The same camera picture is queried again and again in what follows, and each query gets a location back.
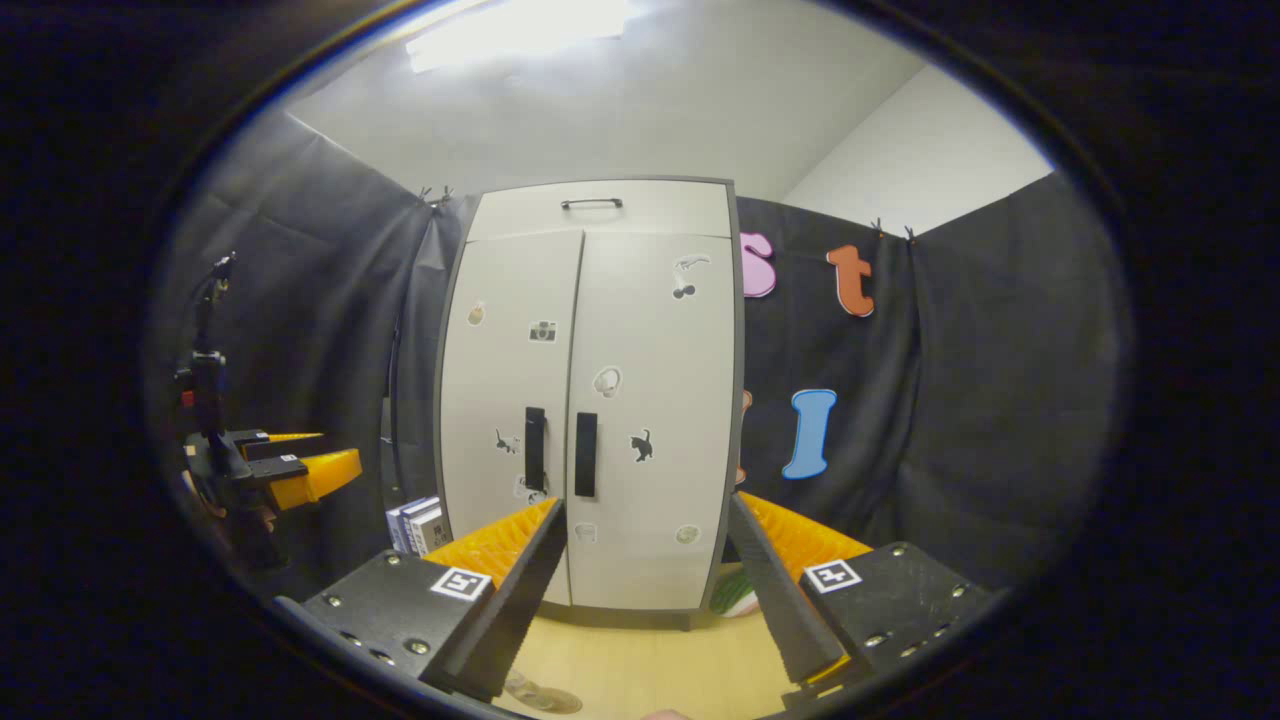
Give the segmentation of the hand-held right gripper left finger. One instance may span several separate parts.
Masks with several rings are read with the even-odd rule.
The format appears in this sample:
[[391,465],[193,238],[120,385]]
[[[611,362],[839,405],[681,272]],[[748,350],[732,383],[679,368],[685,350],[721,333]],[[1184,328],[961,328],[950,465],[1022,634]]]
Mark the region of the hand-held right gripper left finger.
[[288,628],[397,700],[486,705],[504,689],[566,541],[564,502],[548,498],[425,559],[380,552],[275,607]]

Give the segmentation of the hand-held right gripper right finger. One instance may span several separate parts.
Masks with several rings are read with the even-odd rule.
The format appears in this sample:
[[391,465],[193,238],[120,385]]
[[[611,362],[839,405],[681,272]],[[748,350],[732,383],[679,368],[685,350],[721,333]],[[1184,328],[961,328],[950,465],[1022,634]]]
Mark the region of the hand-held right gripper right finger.
[[915,544],[872,548],[745,492],[731,496],[728,524],[783,669],[800,691],[909,667],[1006,594]]

